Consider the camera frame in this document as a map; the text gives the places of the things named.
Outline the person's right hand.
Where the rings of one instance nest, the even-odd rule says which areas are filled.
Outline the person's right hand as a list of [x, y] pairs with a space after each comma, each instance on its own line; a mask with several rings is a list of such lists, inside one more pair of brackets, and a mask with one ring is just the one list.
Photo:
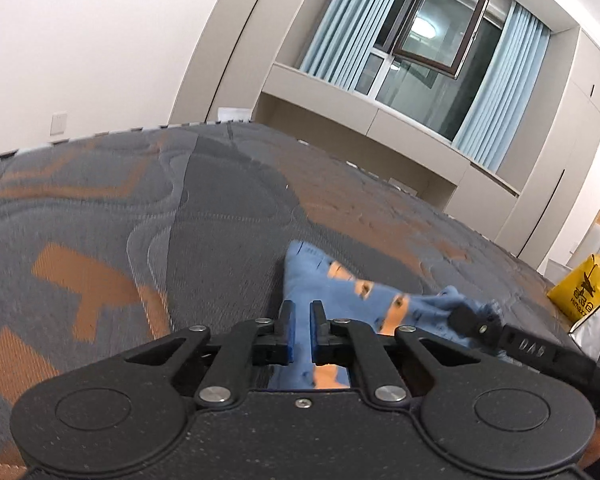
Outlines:
[[581, 469], [585, 469], [596, 463], [598, 460], [600, 460], [600, 419], [596, 420], [596, 428], [593, 437], [590, 442], [588, 442], [588, 447], [578, 461], [578, 466]]

